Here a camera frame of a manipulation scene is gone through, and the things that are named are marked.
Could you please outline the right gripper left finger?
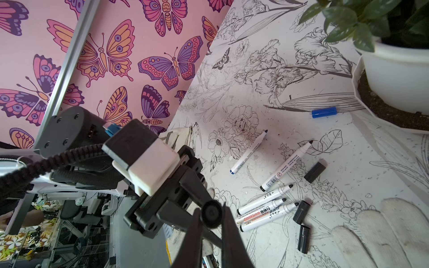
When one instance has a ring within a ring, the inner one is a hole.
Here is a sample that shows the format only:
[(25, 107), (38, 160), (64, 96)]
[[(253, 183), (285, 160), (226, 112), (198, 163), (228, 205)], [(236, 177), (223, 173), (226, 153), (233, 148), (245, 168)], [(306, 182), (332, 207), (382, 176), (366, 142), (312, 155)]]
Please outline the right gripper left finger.
[(202, 266), (201, 210), (195, 209), (191, 224), (171, 268), (200, 268)]

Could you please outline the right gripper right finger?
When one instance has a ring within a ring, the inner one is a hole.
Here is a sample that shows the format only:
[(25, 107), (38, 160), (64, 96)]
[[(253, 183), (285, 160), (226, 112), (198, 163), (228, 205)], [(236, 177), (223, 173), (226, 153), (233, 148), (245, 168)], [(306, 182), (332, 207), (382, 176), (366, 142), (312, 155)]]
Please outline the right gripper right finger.
[(222, 268), (253, 268), (230, 208), (222, 207)]

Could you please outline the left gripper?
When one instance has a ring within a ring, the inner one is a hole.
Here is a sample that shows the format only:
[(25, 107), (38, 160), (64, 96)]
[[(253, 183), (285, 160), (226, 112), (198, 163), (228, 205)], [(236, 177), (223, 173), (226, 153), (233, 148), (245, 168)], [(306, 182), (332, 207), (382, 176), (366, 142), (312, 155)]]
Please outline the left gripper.
[[(184, 145), (179, 151), (181, 160), (161, 188), (152, 196), (143, 194), (124, 216), (126, 224), (143, 236), (153, 239), (163, 225), (187, 232), (192, 215), (187, 212), (191, 203), (200, 209), (213, 200), (201, 174), (202, 163), (192, 148)], [(222, 240), (203, 224), (202, 237), (221, 248)]]

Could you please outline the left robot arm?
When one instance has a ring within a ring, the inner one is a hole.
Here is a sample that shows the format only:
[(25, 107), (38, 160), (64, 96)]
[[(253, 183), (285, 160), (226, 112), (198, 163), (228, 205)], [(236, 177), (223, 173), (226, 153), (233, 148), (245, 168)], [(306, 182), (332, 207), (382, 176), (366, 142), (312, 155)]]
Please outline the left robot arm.
[(202, 163), (189, 146), (175, 151), (142, 122), (120, 127), (88, 110), (74, 107), (51, 118), (34, 152), (40, 160), (1, 176), (1, 199), (26, 193), (35, 179), (74, 164), (111, 166), (134, 186), (137, 202), (125, 215), (128, 226), (154, 238), (163, 225), (189, 231), (195, 203), (202, 210), (202, 235), (217, 247), (213, 233), (222, 220), (222, 208), (205, 188)]

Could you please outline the blue pen cap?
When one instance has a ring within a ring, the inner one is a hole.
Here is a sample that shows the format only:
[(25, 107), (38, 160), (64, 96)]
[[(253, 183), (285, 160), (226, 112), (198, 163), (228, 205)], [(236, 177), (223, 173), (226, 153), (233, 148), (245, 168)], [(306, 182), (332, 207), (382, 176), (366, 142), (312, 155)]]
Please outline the blue pen cap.
[(328, 117), (337, 115), (337, 108), (336, 107), (328, 107), (323, 109), (315, 109), (311, 112), (312, 118), (321, 118), (321, 117)]

